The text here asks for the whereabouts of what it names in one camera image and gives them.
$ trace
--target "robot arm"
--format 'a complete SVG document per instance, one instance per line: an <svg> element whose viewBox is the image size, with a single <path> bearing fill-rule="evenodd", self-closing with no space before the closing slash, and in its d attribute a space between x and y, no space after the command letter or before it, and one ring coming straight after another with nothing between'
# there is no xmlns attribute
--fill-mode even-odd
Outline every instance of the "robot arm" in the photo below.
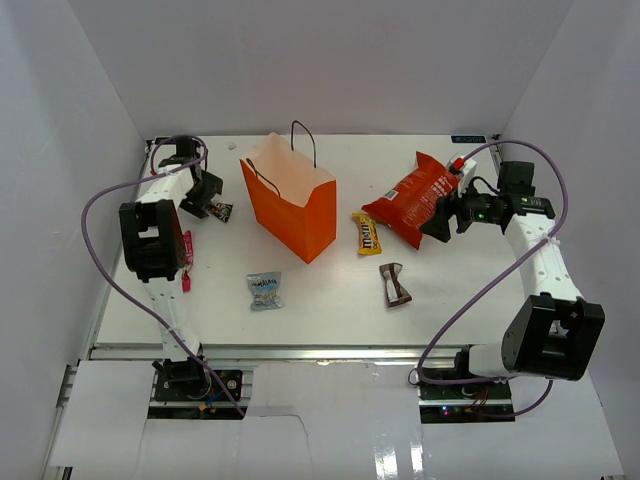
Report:
<svg viewBox="0 0 640 480"><path fill-rule="evenodd" d="M460 179L458 190L438 200L436 214L421 227L423 233L447 242L453 215L458 233L474 222L500 225L520 258L554 227L551 203L535 196L533 164L503 162L495 195L480 194L473 186L473 160L452 162L448 168ZM604 324L602 307L582 298L555 239L520 266L520 276L525 302L501 341L471 346L459 356L457 370L466 377L580 379Z"/></svg>
<svg viewBox="0 0 640 480"><path fill-rule="evenodd" d="M176 155L163 160L158 173L168 173L177 165L198 158L197 143L190 138L176 140ZM176 205L198 218L208 216L205 207L222 180L199 165L159 178L135 202L120 206L120 228L125 262L144 285L153 309L192 352L201 354L201 345L188 321L182 292L181 269L186 265L186 249ZM192 398L209 391L208 374L160 326L164 362L162 370L169 384Z"/></svg>

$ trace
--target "red chip bag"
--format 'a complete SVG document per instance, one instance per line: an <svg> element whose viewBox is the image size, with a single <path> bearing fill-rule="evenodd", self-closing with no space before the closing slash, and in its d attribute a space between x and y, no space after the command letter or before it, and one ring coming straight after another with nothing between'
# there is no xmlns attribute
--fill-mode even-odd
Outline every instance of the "red chip bag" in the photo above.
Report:
<svg viewBox="0 0 640 480"><path fill-rule="evenodd" d="M458 179L430 155L416 152L416 160L418 168L362 210L391 227L418 250L422 240L420 227L436 212L438 198L458 186Z"/></svg>

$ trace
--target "white wall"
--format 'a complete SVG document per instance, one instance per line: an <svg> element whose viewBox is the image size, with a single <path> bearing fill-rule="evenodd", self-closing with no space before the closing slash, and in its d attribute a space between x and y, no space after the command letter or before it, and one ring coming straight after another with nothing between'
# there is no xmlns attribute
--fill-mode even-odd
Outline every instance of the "white wall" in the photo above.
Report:
<svg viewBox="0 0 640 480"><path fill-rule="evenodd" d="M505 132L545 148L567 178L562 249L585 297L607 315L590 372L631 479L640 478L638 25L638 1L576 0ZM536 175L539 193L559 205L549 170L540 165Z"/></svg>
<svg viewBox="0 0 640 480"><path fill-rule="evenodd" d="M144 136L501 132L571 0L70 0Z"/></svg>
<svg viewBox="0 0 640 480"><path fill-rule="evenodd" d="M103 290L80 210L137 175L143 142L66 0L1 1L0 58L0 477L31 480ZM109 265L124 197L93 214Z"/></svg>

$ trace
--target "black handle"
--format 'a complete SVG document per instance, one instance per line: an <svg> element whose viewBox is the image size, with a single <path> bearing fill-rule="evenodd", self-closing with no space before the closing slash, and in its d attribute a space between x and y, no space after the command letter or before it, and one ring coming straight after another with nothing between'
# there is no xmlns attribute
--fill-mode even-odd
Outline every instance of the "black handle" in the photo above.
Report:
<svg viewBox="0 0 640 480"><path fill-rule="evenodd" d="M273 188L276 189L276 192L278 192L278 196L280 198L282 198L282 195L280 195L280 189L278 187L276 187L276 184L273 183L271 180L269 180L267 177L265 177L264 175L262 175L258 169L256 168L256 166L253 164L253 162L251 161L250 158L247 158L247 163L249 164L249 166L251 168L253 168L253 171L256 173L256 177L261 177L265 182L267 182L269 185L271 185Z"/></svg>
<svg viewBox="0 0 640 480"><path fill-rule="evenodd" d="M300 125L302 128L304 128L309 134L309 136L311 137L311 143L313 143L313 168L316 168L316 157L317 157L316 141L313 139L313 135L311 135L311 132L309 131L309 129L305 127L302 123L300 123L298 120L294 120L293 122L291 122L291 151L293 151L293 128L296 126L296 123Z"/></svg>

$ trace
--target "orange paper bag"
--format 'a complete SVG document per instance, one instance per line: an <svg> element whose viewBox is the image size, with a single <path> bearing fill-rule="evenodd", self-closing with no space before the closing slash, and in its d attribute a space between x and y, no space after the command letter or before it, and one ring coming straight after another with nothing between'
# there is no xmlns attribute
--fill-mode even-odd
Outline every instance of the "orange paper bag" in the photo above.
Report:
<svg viewBox="0 0 640 480"><path fill-rule="evenodd" d="M336 239L336 179L314 163L275 133L240 160L256 220L307 263Z"/></svg>

